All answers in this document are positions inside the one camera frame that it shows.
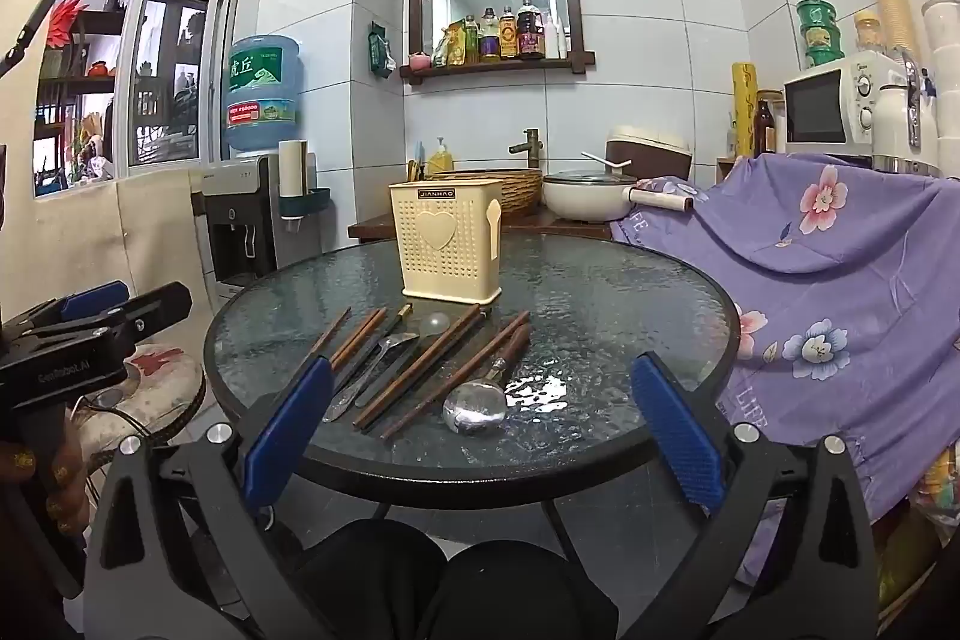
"white cooking pan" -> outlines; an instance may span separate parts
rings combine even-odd
[[[544,177],[544,204],[550,212],[564,220],[586,223],[608,223],[626,218],[635,204],[685,212],[693,205],[689,196],[657,194],[637,188],[634,177],[624,175],[630,161],[612,164],[589,153],[581,153],[603,164],[606,172],[560,172]]]

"white microwave oven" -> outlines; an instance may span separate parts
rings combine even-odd
[[[810,68],[787,81],[786,152],[871,157],[872,119],[884,85],[906,85],[904,66],[869,51]]]

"woven basket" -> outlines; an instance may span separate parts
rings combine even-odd
[[[503,190],[500,207],[504,215],[533,212],[539,204],[544,172],[539,169],[474,169],[459,172],[437,172],[428,180],[474,180],[490,177],[500,181]]]

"faucet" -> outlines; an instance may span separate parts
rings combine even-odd
[[[527,169],[539,169],[539,151],[544,149],[544,143],[539,140],[539,128],[527,128],[524,133],[527,140],[524,145],[511,145],[510,152],[527,154]]]

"white kettle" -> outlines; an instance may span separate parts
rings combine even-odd
[[[920,70],[903,52],[906,85],[880,88],[874,110],[874,162],[878,172],[940,176],[937,122],[920,103]]]

